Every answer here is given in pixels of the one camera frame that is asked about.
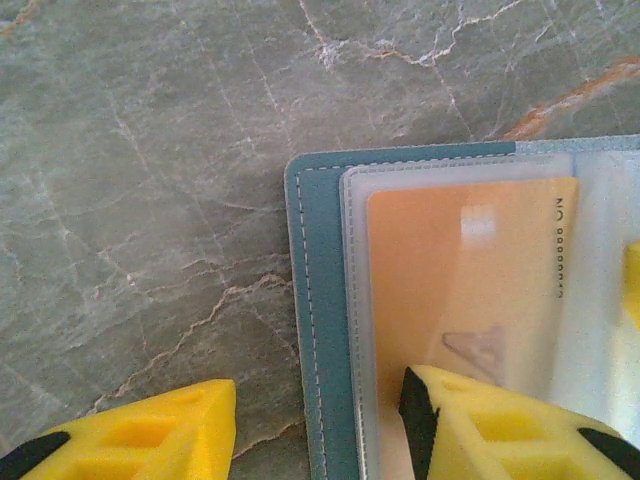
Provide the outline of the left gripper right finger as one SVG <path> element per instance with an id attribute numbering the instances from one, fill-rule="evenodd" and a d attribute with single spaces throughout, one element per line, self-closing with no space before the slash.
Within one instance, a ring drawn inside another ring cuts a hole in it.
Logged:
<path id="1" fill-rule="evenodd" d="M 640 480 L 608 425 L 440 368 L 406 368 L 398 411 L 415 480 Z"/>

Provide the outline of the teal card holder wallet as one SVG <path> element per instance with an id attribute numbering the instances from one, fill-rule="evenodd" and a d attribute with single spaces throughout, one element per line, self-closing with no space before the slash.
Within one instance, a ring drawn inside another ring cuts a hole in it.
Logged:
<path id="1" fill-rule="evenodd" d="M 303 154 L 284 174 L 298 344 L 313 480 L 370 480 L 352 392 L 341 200 L 356 166 L 441 166 L 447 160 L 534 153 L 640 151 L 640 135 L 485 142 Z"/>

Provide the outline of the orange credit card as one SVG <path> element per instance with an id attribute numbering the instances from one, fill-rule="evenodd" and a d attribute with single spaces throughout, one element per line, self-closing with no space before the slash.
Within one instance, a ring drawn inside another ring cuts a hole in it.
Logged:
<path id="1" fill-rule="evenodd" d="M 373 194 L 367 204 L 382 480 L 413 480 L 405 369 L 434 365 L 548 395 L 579 183 L 573 177 Z"/>

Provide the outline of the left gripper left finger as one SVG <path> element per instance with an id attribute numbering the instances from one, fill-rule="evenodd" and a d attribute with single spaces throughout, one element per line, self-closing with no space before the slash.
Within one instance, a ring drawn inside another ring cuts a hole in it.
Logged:
<path id="1" fill-rule="evenodd" d="M 228 480 L 236 388 L 215 379 L 56 426 L 0 458 L 0 480 Z"/>

